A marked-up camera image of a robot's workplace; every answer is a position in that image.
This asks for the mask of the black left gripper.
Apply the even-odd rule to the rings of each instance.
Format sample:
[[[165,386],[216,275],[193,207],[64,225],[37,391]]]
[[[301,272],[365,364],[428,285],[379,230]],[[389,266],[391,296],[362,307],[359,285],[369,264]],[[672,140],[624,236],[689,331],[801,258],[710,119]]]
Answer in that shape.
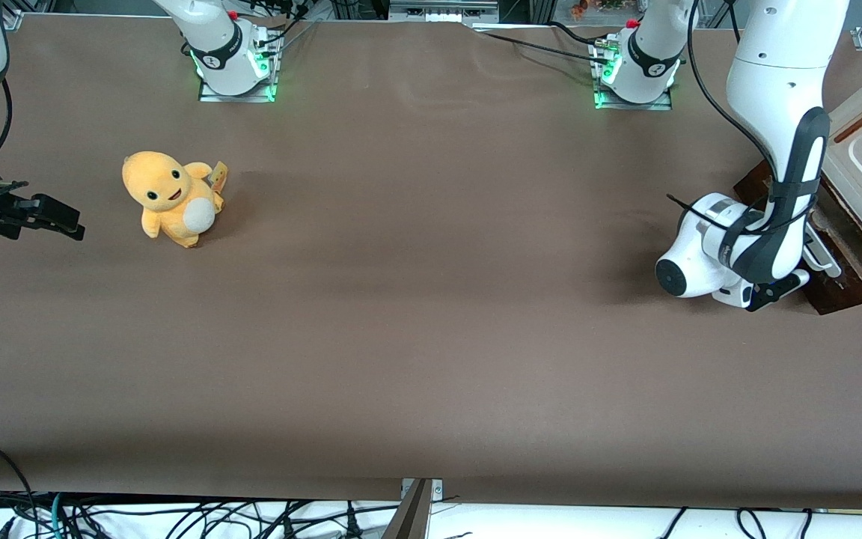
[[[800,290],[810,282],[810,273],[804,269],[794,269],[793,272],[774,282],[755,284],[751,287],[751,296],[746,311],[758,311],[781,298],[789,296],[793,291]]]

